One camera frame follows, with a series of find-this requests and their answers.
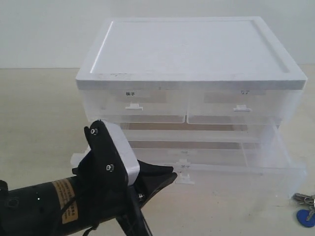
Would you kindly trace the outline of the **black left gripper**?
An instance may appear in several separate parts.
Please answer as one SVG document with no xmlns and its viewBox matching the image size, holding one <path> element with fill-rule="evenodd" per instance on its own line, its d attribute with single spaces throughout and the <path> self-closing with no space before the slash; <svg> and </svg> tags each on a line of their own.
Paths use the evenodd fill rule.
<svg viewBox="0 0 315 236">
<path fill-rule="evenodd" d="M 105 165 L 111 160 L 114 153 L 113 143 L 103 122 L 94 121 L 90 127 L 85 127 L 85 135 L 90 147 L 90 153 L 94 157 L 94 163 L 88 167 L 88 159 L 84 157 L 73 173 L 83 176 L 83 173 L 91 172 L 94 178 L 104 184 L 106 190 L 126 194 L 127 213 L 123 220 L 130 220 L 129 232 L 135 236 L 151 236 L 152 233 L 142 214 L 140 205 L 144 206 L 152 197 L 167 186 L 171 185 L 177 178 L 174 168 L 171 166 L 159 166 L 138 160 L 140 172 L 136 179 L 137 193 L 142 194 L 138 202 L 133 185 L 126 186 L 119 178 L 114 180 L 115 174 L 106 173 Z"/>
</svg>

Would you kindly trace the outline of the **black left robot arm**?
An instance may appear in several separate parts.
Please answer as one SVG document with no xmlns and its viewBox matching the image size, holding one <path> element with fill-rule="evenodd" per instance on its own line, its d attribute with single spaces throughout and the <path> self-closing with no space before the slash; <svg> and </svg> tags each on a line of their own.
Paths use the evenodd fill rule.
<svg viewBox="0 0 315 236">
<path fill-rule="evenodd" d="M 84 133 L 90 150 L 71 177 L 14 190 L 1 181 L 1 235 L 88 235 L 112 219 L 127 236 L 152 234 L 141 209 L 175 181 L 173 167 L 138 160 L 116 124 L 96 120 Z"/>
</svg>

